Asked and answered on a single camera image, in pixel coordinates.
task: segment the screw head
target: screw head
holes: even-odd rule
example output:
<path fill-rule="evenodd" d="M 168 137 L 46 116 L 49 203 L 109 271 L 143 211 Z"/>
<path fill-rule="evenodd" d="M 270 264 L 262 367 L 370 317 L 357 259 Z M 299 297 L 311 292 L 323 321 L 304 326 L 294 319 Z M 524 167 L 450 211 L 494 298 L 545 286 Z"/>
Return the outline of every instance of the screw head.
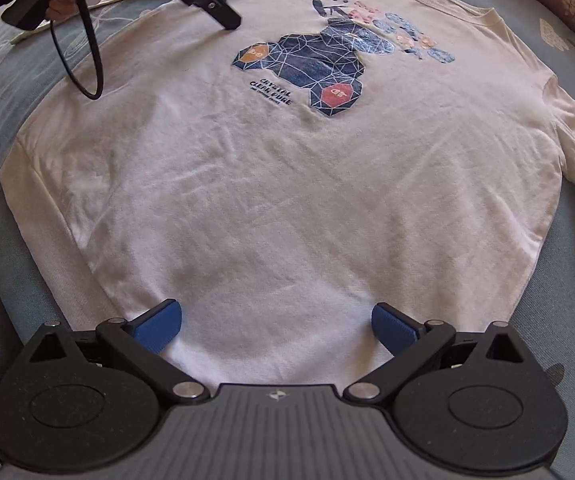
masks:
<path fill-rule="evenodd" d="M 205 391 L 205 387 L 203 384 L 195 383 L 194 381 L 185 381 L 184 383 L 175 384 L 172 391 L 174 395 L 184 399 L 196 399 Z"/>
<path fill-rule="evenodd" d="M 354 383 L 347 391 L 357 399 L 374 399 L 381 393 L 381 389 L 372 383 Z"/>

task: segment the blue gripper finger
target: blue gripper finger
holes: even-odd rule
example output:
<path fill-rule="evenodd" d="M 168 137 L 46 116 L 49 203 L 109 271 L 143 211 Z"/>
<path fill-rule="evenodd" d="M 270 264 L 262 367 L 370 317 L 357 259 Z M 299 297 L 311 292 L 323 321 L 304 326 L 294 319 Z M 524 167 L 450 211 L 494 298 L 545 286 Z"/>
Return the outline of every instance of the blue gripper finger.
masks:
<path fill-rule="evenodd" d="M 418 321 L 387 303 L 377 303 L 372 309 L 372 332 L 393 356 L 416 343 L 425 332 Z"/>
<path fill-rule="evenodd" d="M 176 300 L 165 300 L 127 323 L 126 331 L 155 354 L 176 337 L 181 330 L 183 313 Z"/>

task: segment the finger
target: finger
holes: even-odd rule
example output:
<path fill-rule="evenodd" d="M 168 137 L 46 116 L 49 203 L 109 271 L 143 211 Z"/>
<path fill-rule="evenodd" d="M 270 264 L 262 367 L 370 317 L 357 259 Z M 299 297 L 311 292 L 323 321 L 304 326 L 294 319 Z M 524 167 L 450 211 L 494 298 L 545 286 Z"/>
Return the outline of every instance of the finger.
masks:
<path fill-rule="evenodd" d="M 55 9 L 48 9 L 46 10 L 46 19 L 47 20 L 52 20 L 53 22 L 56 23 L 60 23 L 60 22 L 64 22 L 65 20 L 72 18 L 72 16 L 74 16 L 76 13 L 72 12 L 69 14 L 63 14 L 61 12 L 58 12 L 58 10 Z"/>
<path fill-rule="evenodd" d="M 62 21 L 76 14 L 77 10 L 74 0 L 50 0 L 46 17 L 49 20 Z"/>
<path fill-rule="evenodd" d="M 71 14 L 78 10 L 74 0 L 50 0 L 49 6 L 62 14 Z"/>

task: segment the ribbed surface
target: ribbed surface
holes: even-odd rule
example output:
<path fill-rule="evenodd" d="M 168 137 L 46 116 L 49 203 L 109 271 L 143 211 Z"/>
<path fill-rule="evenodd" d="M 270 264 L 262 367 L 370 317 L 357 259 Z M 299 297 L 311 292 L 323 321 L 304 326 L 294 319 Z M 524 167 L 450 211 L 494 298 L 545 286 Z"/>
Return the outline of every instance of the ribbed surface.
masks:
<path fill-rule="evenodd" d="M 0 480 L 49 476 L 5 468 Z M 161 431 L 114 466 L 68 480 L 454 480 L 422 462 L 383 415 L 330 386 L 224 386 L 209 403 L 173 409 Z M 553 480 L 532 472 L 522 480 Z"/>

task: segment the orange hexagon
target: orange hexagon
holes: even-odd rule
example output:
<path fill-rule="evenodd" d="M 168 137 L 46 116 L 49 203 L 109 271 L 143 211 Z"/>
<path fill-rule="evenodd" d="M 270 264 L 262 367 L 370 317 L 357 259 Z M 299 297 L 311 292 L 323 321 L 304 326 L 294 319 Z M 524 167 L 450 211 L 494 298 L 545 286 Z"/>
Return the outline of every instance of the orange hexagon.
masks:
<path fill-rule="evenodd" d="M 256 46 L 251 46 L 248 51 L 241 56 L 241 61 L 244 63 L 250 63 L 252 61 L 258 61 L 267 57 L 270 53 L 270 49 L 267 44 L 260 44 Z"/>

